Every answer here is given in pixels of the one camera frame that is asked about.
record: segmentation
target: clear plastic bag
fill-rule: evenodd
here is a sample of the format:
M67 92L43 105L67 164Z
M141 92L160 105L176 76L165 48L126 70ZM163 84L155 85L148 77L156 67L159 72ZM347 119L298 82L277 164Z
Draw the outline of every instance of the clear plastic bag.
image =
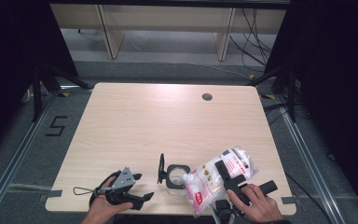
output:
M249 180L258 172L252 158L243 148L232 147L184 175L186 197L193 207L194 217L198 217L209 204L226 194L223 179L214 165L217 161L224 162L231 178L243 175Z

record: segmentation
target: black cable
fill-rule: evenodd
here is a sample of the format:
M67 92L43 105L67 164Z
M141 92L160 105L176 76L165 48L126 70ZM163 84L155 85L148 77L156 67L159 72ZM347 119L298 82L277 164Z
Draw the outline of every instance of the black cable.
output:
M259 46L257 46L256 44L254 44L249 38L250 38L250 34L246 37L246 35L245 34L242 34L244 37L245 37L245 39L246 39L246 41L247 42L249 42L253 47L255 47L255 48L260 48ZM262 48L263 50L265 50L265 51L267 51L267 52L271 52L271 50L270 49L264 49L264 48Z
M266 107L264 107L264 112L267 112L269 110L273 110L273 109L276 109L276 108L279 108L279 107L282 107L282 106L287 106L287 103L284 103L284 104L276 104L276 105L268 105Z
M311 117L310 117L310 115L307 115L307 117L304 117L304 116L300 116L300 115L298 115L297 113L296 113L296 111L295 111L295 114L296 114L296 116L298 116L299 118L301 118L301 119L311 119Z
M275 118L272 122L270 122L270 123L268 124L268 126L270 126L273 122L277 121L278 118L280 118L281 116L283 116L283 115L286 114L286 113L287 113L287 110L284 111L283 113L281 113L281 114L280 114L277 118Z
M272 111L272 110L269 110L269 111L266 113L266 116L268 116L271 111Z
M253 56L251 53L249 53L248 51L246 51L246 50L244 49L244 47L241 48L241 47L237 44L237 42L234 41L234 39L232 38L231 35L229 36L229 38L230 38L231 41L235 44L235 46L237 47L237 49L239 49L240 51L242 51L242 53L245 53L246 55L248 55L249 57L251 57L253 60L255 60L255 61L257 61L258 63L260 63L261 65L266 66L265 63L261 62L261 61L258 60L255 56Z
M254 71L254 72L259 72L259 73L263 73L263 72L264 72L264 71L261 71L261 70L257 70L257 69L253 69L253 68L248 67L248 66L245 64L245 61L243 60L243 53L241 54L241 60L242 60L242 65L243 65L245 68L247 68L247 69L249 69L249 70L251 70L251 71Z
M304 191L305 194L307 194L307 196L308 196L308 197L316 204L316 206L318 206L318 208L322 211L322 213L324 214L324 216L327 218L328 222L329 222L329 223L332 223L330 217L327 215L326 211L324 211L324 209L321 207L321 205L320 205L318 202L316 202L316 200L315 200L312 196L310 196L310 194L309 194L297 181L295 181L294 178L292 178L289 174L287 174L286 171L284 171L284 174L285 174L287 177L289 177L289 179L291 179L296 185L298 185L298 187L301 188L301 189Z
M263 56L263 59L268 59L266 53L264 52L265 51L269 51L271 52L271 49L269 47L267 47L259 38L258 38L258 32L257 32L257 23L256 23L256 9L254 9L254 21L252 23L252 26L245 14L245 11L242 9L242 14L243 14L243 17L246 19L246 22L248 23L248 27L249 27L249 30L250 30L250 34L248 37L245 36L245 34L243 34L243 36L245 36L246 40L249 41L249 43L251 43L253 46L255 46L256 48L259 48L260 49L260 52L261 52L261 55ZM252 41L249 40L249 37L250 35L253 35L255 40L257 41L257 45L255 45Z

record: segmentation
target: right hand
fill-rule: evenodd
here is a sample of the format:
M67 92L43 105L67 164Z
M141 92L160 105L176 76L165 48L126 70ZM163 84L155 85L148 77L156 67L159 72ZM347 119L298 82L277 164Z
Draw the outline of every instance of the right hand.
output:
M282 220L282 214L278 208L277 202L269 196L264 195L260 187L254 184L248 184L241 189L251 201L251 205L244 204L232 190L227 191L228 198L240 209L250 221L253 222L272 222Z

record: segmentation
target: finger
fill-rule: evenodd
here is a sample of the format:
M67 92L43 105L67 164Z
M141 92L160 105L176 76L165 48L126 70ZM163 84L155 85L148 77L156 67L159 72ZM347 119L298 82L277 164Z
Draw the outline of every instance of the finger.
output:
M117 213L124 212L126 210L129 210L133 207L132 203L121 203L115 206Z
M269 196L266 196L266 200L270 207L276 208L273 209L273 216L276 217L277 220L282 219L282 214L278 208L278 203L275 200L271 199Z
M247 214L249 212L249 207L241 201L241 199L237 196L237 194L234 193L234 191L228 189L227 196L231 200L231 202L244 214Z
M108 190L107 187L109 187L109 185L111 185L112 181L115 181L116 177L112 176L109 179L107 179L105 181L105 183L103 184L103 187L100 189L100 191L98 191L99 195L104 195L106 193L106 191Z
M263 193L263 191L261 191L261 188L254 185L254 184L249 184L247 187L249 187L250 189L252 189L252 191L255 193L255 195L257 196L257 198L261 201L265 201L266 200L266 195Z
M108 187L112 183L112 181L114 181L115 179L116 179L115 176L110 177L109 179L106 180L106 182L104 183L103 186Z
M257 203L258 197L256 196L253 184L248 184L245 188L241 189L242 193L248 197L248 199L251 201L251 203Z

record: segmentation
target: table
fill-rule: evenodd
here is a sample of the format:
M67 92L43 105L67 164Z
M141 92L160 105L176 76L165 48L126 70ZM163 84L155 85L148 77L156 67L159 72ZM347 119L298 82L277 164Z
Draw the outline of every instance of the table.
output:
M202 98L204 93L212 100ZM90 194L75 196L74 187L94 189L111 173L130 167L142 178L130 190L143 196L155 192L140 211L132 214L192 215L185 196L171 195L165 181L157 184L158 163L185 164L191 170L241 146L260 170L250 182L274 180L278 190L270 197L284 215L296 212L269 125L254 87L99 83L78 124L48 198L49 211L86 212Z

